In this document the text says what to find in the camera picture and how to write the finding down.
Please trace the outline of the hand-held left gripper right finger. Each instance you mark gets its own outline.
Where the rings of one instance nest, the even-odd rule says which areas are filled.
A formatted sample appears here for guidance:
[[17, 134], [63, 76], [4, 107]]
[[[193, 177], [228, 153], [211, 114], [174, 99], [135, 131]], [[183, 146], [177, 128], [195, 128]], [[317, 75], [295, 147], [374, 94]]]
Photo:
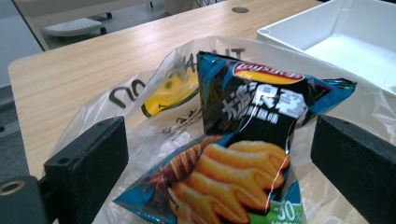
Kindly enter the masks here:
[[320, 116], [311, 159], [370, 224], [396, 224], [396, 146], [346, 120]]

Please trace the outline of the clear printed plastic bag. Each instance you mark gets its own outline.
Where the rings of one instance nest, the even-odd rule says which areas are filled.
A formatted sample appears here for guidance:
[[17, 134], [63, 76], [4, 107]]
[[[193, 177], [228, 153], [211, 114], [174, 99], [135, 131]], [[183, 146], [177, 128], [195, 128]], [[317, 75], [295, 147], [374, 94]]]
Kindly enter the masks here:
[[[172, 50], [150, 77], [131, 77], [85, 104], [60, 138], [59, 146], [65, 147], [102, 120], [124, 118], [129, 160], [100, 209], [103, 222], [161, 224], [147, 221], [114, 201], [178, 148], [204, 136], [196, 58], [199, 52], [264, 64], [279, 71], [317, 79], [344, 78], [355, 82], [355, 90], [342, 103], [295, 129], [290, 145], [290, 170], [299, 186], [292, 160], [294, 135], [309, 124], [316, 129], [320, 116], [346, 120], [396, 146], [396, 96], [368, 81], [334, 65], [270, 43], [225, 36], [195, 39]], [[301, 186], [300, 193], [304, 209]], [[304, 217], [305, 224], [309, 224], [305, 209]]]

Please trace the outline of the white plastic bin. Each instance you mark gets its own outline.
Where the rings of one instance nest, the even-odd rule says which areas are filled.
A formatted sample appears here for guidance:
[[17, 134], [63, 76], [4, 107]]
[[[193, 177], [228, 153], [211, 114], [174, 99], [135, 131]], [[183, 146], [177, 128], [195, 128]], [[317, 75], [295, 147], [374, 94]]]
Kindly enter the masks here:
[[396, 3], [329, 0], [257, 30], [396, 95]]

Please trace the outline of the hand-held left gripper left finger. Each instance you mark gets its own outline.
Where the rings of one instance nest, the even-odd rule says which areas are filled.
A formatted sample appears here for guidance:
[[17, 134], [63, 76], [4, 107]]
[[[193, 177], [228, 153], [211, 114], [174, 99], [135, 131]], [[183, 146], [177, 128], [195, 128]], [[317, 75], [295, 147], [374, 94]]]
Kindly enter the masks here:
[[129, 160], [124, 118], [94, 124], [44, 163], [51, 222], [92, 224]]

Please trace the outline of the blue potato chip bag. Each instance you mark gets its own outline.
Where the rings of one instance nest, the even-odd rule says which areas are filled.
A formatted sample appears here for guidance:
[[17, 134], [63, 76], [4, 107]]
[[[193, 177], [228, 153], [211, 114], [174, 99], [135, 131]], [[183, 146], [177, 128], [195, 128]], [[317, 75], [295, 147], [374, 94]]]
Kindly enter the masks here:
[[355, 82], [209, 52], [196, 58], [204, 136], [154, 166], [115, 204], [161, 224], [305, 224], [290, 170], [293, 133], [342, 103]]

